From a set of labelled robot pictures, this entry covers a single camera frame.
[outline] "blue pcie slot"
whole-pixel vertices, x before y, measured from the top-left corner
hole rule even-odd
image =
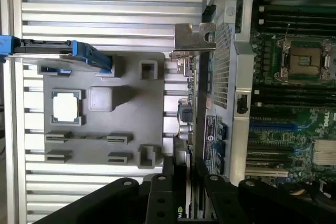
[[[280,123],[258,123],[250,122],[250,129],[260,130],[278,130],[278,131],[297,131],[298,126],[293,123],[280,124]]]

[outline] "heatsink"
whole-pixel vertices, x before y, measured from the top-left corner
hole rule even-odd
[[[336,140],[316,139],[313,163],[316,165],[336,165]]]

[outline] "screw hole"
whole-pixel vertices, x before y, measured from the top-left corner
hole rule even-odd
[[[160,217],[160,218],[163,218],[165,216],[165,213],[164,212],[158,212],[157,216]]]
[[[208,33],[206,33],[206,34],[204,35],[204,40],[205,40],[206,42],[210,42],[210,32],[208,32]]]

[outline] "cpu socket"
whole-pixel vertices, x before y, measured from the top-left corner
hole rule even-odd
[[[277,41],[282,48],[280,72],[276,79],[285,82],[300,82],[304,76],[316,77],[316,80],[335,79],[329,72],[335,55],[331,55],[331,43],[322,39],[286,38]]]
[[[321,69],[322,48],[291,46],[289,75],[318,76]]]

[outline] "white pcie slot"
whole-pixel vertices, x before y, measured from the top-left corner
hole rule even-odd
[[[315,140],[313,163],[316,165],[336,165],[336,141]]]
[[[245,176],[288,177],[288,171],[283,168],[246,167]]]

